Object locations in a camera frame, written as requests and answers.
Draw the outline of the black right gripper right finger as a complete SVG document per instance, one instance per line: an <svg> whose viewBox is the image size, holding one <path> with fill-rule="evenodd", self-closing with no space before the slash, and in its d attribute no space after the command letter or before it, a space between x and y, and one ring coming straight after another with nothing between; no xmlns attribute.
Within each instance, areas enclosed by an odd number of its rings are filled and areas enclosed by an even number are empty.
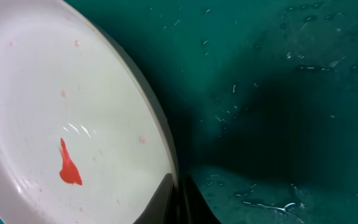
<svg viewBox="0 0 358 224"><path fill-rule="evenodd" d="M221 224L189 175L181 182L181 222L184 224Z"/></svg>

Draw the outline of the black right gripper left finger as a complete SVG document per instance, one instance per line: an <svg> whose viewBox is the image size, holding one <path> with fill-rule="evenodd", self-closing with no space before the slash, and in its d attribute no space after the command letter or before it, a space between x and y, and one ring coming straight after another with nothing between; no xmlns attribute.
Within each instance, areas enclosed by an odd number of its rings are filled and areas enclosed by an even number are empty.
<svg viewBox="0 0 358 224"><path fill-rule="evenodd" d="M134 224L163 224L169 211L173 189L173 175L167 173Z"/></svg>

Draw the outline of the white plate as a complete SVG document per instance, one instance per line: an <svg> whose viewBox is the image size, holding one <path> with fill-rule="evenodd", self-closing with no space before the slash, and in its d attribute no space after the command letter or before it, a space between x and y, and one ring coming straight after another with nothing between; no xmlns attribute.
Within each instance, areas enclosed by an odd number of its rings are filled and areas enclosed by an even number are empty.
<svg viewBox="0 0 358 224"><path fill-rule="evenodd" d="M134 223L177 159L142 72L64 1L0 1L0 219Z"/></svg>

